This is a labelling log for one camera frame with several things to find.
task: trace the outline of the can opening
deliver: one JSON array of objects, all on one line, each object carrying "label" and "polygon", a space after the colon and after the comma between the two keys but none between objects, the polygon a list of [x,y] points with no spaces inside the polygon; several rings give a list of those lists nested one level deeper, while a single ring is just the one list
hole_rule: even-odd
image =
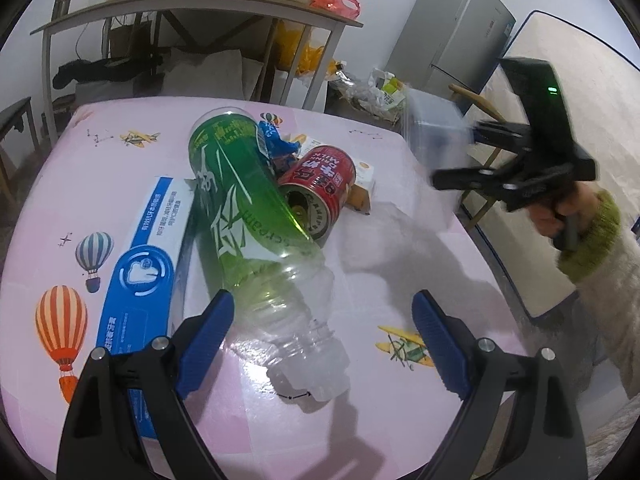
[{"label": "can opening", "polygon": [[299,191],[289,191],[287,193],[287,203],[296,215],[299,224],[308,230],[309,228],[309,203],[303,193]]}]

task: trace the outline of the refrigerator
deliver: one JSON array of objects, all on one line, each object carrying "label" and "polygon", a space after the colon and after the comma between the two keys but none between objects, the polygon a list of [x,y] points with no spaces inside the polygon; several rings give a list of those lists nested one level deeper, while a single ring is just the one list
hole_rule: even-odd
[{"label": "refrigerator", "polygon": [[[449,84],[479,93],[516,20],[500,0],[416,0],[386,64],[413,88],[445,99]],[[470,102],[456,97],[465,113]]]}]

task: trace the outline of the table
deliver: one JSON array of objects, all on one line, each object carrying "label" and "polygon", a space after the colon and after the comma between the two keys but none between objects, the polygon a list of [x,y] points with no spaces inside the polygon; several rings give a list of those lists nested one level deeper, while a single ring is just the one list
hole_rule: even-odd
[{"label": "table", "polygon": [[[36,334],[36,302],[53,285],[79,291],[88,311],[73,364],[79,373],[95,344],[107,287],[86,292],[76,244],[94,231],[113,237],[113,253],[100,268],[106,280],[128,247],[130,225],[154,176],[193,177],[186,149],[191,126],[225,104],[255,117],[275,114],[284,135],[304,133],[346,150],[374,166],[377,182],[371,214],[343,210],[322,247],[335,274],[329,326],[351,360],[350,391],[327,404],[279,397],[266,370],[241,361],[225,342],[204,386],[186,400],[192,419],[230,480],[326,480],[347,469],[354,480],[400,478],[430,459],[460,406],[435,368],[384,351],[389,338],[399,340],[394,330],[415,333],[412,295],[428,288],[475,336],[524,353],[516,324],[459,222],[453,219],[443,232],[432,229],[439,222],[439,194],[426,185],[402,137],[262,103],[159,97],[79,108],[24,205],[2,276],[0,393],[9,424],[35,461],[55,469],[67,403],[58,366]],[[159,135],[140,148],[122,140],[128,130]],[[196,244],[186,316],[198,314],[213,293],[203,270],[210,261],[201,261],[198,250]],[[167,474],[158,444],[147,447]]]},{"label": "table", "polygon": [[[273,38],[276,31],[276,19],[289,20],[305,25],[300,37],[300,42],[298,43],[298,49],[296,50],[289,70],[289,75],[287,76],[287,80],[282,91],[280,104],[287,102],[289,89],[291,88],[293,78],[296,75],[296,70],[298,68],[298,63],[300,62],[304,46],[311,34],[311,28],[317,27],[328,30],[330,32],[329,37],[326,40],[321,59],[305,97],[305,102],[303,104],[303,108],[305,110],[311,110],[316,102],[320,86],[324,81],[324,74],[326,74],[329,62],[334,55],[335,48],[338,46],[344,27],[362,27],[362,24],[355,20],[344,18],[327,10],[309,7],[308,5],[292,0],[108,0],[101,4],[76,10],[76,12],[69,13],[66,16],[53,20],[52,22],[37,28],[31,33],[33,35],[42,32],[42,92],[44,96],[47,128],[50,132],[49,135],[53,143],[55,143],[57,139],[57,130],[53,119],[53,106],[51,103],[51,37],[64,30],[69,30],[70,28],[78,27],[79,25],[84,25],[86,23],[96,22],[98,20],[105,20],[112,18],[113,16],[121,16],[123,14],[139,15],[142,12],[160,12],[170,11],[172,9],[229,10],[234,12],[245,12],[247,14],[254,14],[257,16],[272,17],[273,21],[271,24],[269,38],[267,40],[266,57],[268,57],[271,45],[273,44]],[[170,12],[164,15],[166,18],[172,16]],[[266,59],[262,66],[260,80],[264,79],[265,69]]]}]

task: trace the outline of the green sleeve cuff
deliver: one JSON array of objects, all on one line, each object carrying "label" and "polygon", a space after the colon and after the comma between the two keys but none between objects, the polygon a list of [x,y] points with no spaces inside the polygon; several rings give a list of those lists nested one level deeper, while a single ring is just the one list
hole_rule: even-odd
[{"label": "green sleeve cuff", "polygon": [[558,259],[558,269],[574,283],[581,282],[600,266],[620,232],[620,210],[612,196],[603,190],[598,198],[600,208],[578,250],[563,251]]}]

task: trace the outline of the bottle label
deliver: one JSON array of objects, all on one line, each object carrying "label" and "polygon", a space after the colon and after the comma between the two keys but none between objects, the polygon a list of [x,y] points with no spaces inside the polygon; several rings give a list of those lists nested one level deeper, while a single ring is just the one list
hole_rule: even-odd
[{"label": "bottle label", "polygon": [[208,119],[191,136],[189,158],[226,286],[239,285],[267,262],[320,250],[268,173],[251,118]]}]

